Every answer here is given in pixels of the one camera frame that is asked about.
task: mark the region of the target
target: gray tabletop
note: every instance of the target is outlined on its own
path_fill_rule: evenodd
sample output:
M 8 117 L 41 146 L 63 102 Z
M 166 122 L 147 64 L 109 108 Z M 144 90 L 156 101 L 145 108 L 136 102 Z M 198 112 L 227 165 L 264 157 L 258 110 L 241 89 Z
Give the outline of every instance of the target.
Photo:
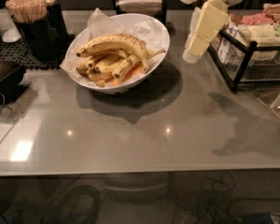
M 168 18 L 162 65 L 123 94 L 28 70 L 0 116 L 0 175 L 280 168 L 280 118 L 254 91 L 231 92 L 208 54 L 182 60 L 184 16 Z

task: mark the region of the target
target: black cup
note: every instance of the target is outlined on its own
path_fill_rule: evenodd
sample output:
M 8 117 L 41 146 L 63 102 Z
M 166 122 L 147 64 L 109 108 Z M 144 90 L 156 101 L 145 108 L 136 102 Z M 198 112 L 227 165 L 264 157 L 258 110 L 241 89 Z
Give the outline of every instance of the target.
M 31 23 L 21 23 L 15 20 L 14 22 L 39 61 L 52 61 L 59 58 L 57 37 L 51 30 L 48 18 Z

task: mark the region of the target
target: black container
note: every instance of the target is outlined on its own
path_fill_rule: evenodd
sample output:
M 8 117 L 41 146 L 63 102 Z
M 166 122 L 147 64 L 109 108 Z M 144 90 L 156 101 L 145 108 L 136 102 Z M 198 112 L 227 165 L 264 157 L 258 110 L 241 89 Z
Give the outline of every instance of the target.
M 21 95 L 21 83 L 26 69 L 24 66 L 12 61 L 0 61 L 0 93 L 2 93 L 8 103 Z
M 68 43 L 68 33 L 63 20 L 60 4 L 47 6 L 48 20 L 53 35 L 57 41 L 59 51 L 65 52 Z
M 48 17 L 32 23 L 14 22 L 39 61 L 52 61 L 59 58 L 58 39 L 50 27 Z

